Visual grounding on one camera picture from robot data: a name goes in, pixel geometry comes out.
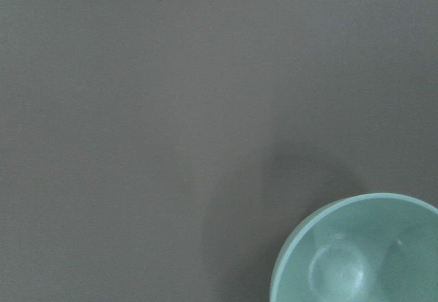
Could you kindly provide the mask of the green bowl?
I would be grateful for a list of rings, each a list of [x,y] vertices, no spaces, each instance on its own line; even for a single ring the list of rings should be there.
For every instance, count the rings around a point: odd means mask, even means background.
[[[271,301],[436,301],[437,208],[403,194],[332,202],[287,237]]]

